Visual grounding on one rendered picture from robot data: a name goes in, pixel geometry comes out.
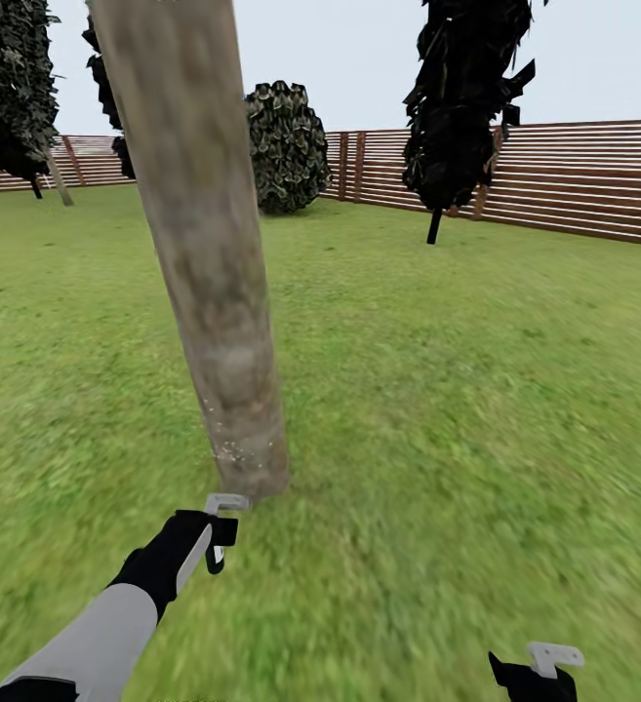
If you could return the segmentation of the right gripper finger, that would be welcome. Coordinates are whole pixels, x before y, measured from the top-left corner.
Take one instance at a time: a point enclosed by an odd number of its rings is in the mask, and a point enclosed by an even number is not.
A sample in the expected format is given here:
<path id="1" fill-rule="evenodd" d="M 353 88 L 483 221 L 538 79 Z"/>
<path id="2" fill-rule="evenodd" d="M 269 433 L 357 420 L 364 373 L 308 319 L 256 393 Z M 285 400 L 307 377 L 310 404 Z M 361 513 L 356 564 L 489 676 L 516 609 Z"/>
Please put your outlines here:
<path id="1" fill-rule="evenodd" d="M 505 665 L 517 665 L 517 667 L 527 667 L 529 671 L 532 671 L 532 669 L 528 665 L 523 665 L 523 664 L 518 664 L 518 663 L 501 663 L 499 661 L 499 658 L 495 654 L 491 654 L 489 656 L 490 663 L 492 664 L 496 679 L 497 679 L 497 684 L 499 686 L 507 686 L 507 682 L 505 681 Z M 509 686 L 507 686 L 509 689 Z"/>

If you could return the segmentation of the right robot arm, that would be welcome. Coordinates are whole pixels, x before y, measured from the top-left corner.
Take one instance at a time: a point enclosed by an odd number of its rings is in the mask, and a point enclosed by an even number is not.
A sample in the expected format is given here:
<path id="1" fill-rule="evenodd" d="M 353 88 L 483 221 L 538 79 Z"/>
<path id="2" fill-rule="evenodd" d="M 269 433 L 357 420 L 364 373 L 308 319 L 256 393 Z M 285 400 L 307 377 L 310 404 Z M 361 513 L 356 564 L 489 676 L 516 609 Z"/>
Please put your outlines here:
<path id="1" fill-rule="evenodd" d="M 573 702 L 577 699 L 573 677 L 556 665 L 585 666 L 585 658 L 575 648 L 557 643 L 529 642 L 527 655 L 537 663 L 501 663 L 489 656 L 497 684 L 507 686 L 510 702 Z"/>

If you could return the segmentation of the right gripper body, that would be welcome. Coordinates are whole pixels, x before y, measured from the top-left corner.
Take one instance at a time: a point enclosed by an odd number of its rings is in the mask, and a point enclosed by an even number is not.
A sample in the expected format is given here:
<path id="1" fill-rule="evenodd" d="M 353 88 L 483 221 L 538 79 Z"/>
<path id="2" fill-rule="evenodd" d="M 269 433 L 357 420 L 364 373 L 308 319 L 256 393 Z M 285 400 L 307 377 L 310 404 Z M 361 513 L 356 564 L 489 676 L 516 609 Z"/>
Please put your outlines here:
<path id="1" fill-rule="evenodd" d="M 542 678 L 537 672 L 517 665 L 505 665 L 505 670 L 510 702 L 550 702 L 554 695 L 577 699 L 573 677 L 565 670 L 555 670 L 557 679 Z"/>

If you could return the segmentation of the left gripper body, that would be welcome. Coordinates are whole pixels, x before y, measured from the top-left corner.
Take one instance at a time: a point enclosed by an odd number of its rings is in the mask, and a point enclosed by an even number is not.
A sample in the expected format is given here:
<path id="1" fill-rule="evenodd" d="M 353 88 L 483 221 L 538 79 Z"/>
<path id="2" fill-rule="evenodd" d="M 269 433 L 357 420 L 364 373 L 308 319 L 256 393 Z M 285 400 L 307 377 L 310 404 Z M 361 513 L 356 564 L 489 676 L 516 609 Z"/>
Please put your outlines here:
<path id="1" fill-rule="evenodd" d="M 235 541 L 237 520 L 235 518 L 217 516 L 210 516 L 209 518 L 213 522 L 214 532 L 208 549 L 212 549 L 212 547 L 231 547 Z"/>

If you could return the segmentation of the pesticide atomizer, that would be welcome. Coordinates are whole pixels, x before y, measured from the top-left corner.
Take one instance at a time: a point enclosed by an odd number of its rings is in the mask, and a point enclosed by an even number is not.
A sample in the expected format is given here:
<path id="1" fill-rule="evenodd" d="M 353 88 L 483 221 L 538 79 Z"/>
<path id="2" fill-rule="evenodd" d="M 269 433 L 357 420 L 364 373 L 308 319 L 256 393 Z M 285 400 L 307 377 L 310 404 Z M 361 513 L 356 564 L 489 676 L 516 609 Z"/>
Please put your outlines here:
<path id="1" fill-rule="evenodd" d="M 224 568 L 223 563 L 223 547 L 212 547 L 212 549 L 206 549 L 206 561 L 209 564 L 210 572 L 212 574 L 220 573 Z"/>

